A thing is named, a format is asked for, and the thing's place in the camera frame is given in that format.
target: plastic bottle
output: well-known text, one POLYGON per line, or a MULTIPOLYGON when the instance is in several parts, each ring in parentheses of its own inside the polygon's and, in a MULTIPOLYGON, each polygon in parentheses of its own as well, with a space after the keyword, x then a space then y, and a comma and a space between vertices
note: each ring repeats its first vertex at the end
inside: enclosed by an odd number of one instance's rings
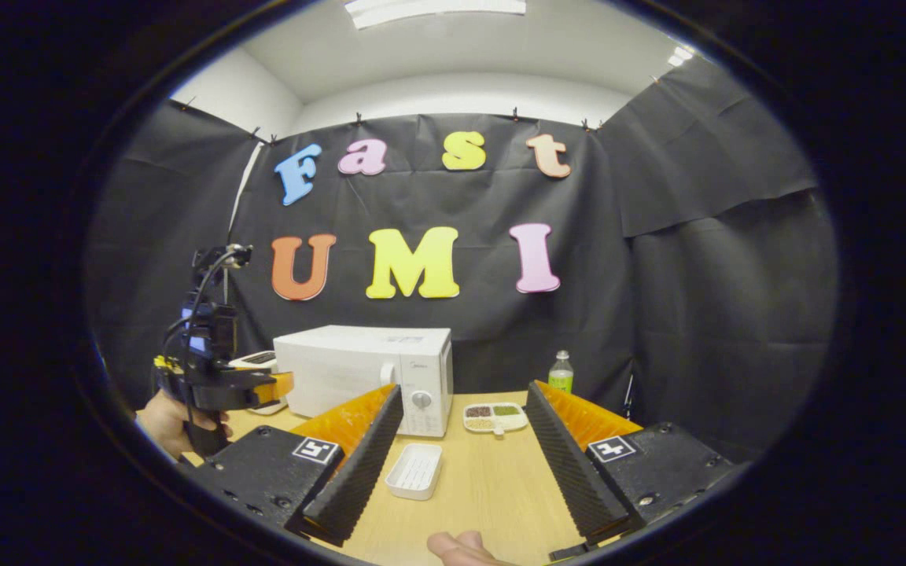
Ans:
POLYGON ((572 365, 569 363, 569 352, 558 351, 558 360, 551 366, 550 372, 547 372, 547 384, 565 393, 572 393, 572 377, 574 376, 575 372, 572 371, 572 365))

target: human hand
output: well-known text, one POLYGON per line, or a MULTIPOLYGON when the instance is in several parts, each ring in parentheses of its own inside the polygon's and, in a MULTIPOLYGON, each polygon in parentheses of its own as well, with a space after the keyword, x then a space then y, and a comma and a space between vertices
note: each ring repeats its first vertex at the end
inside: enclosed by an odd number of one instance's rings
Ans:
MULTIPOLYGON (((218 426, 201 411, 191 411, 191 417, 194 424, 205 430, 215 430, 215 427, 218 426)), ((159 390, 159 393, 151 398, 145 409, 139 411, 138 420, 146 434, 173 458, 180 458, 180 454, 183 452, 194 451, 187 438, 187 432, 184 430, 184 423, 187 422, 187 407, 183 402, 176 401, 167 395, 166 391, 159 390)), ((219 413, 219 421, 226 422, 227 420, 230 420, 229 414, 219 413)), ((233 429, 230 429, 229 425, 222 426, 226 430, 226 436, 233 436, 233 429)))
POLYGON ((481 533, 464 531, 453 538, 449 533, 436 533, 429 537, 429 551, 443 561, 443 566, 513 566, 496 560, 481 543, 481 533))

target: microwave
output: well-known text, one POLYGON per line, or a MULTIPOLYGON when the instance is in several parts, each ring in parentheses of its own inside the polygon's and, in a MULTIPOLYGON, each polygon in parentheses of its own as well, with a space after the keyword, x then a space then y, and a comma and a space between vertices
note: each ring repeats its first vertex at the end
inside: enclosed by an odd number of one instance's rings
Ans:
POLYGON ((443 437, 453 404, 450 329, 321 326, 274 338, 280 372, 292 372, 289 409, 315 417, 343 402, 399 384, 398 434, 443 437))

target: white ceiling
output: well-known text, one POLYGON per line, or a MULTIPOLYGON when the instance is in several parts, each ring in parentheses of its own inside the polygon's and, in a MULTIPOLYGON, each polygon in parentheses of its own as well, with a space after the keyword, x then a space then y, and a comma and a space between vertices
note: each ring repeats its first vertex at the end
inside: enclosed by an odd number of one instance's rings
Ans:
POLYGON ((634 96, 670 69, 676 42, 598 0, 528 0, 524 16, 454 13, 357 31, 322 0, 245 43, 305 104, 390 79, 445 72, 550 76, 634 96))

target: wooden table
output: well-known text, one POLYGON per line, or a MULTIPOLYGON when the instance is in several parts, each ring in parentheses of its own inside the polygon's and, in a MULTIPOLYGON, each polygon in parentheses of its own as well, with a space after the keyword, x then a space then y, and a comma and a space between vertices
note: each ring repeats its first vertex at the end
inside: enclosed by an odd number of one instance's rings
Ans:
MULTIPOLYGON (((472 529, 481 531, 492 554, 521 566, 546 564, 549 552, 581 544, 583 538, 531 426, 507 431, 500 439, 463 427, 463 408, 472 402, 524 405, 525 400, 526 391, 454 395, 446 436, 396 437, 355 533, 341 549, 321 544, 385 566, 440 565, 425 547, 425 539, 436 531, 450 531, 453 536, 472 529), (397 498, 384 483, 400 451, 411 442, 443 447, 438 484, 428 501, 397 498)), ((289 430, 305 420, 288 409, 267 416, 231 411, 234 436, 230 439, 238 439, 256 426, 289 430)), ((195 463, 201 461, 194 454, 187 456, 195 463)))

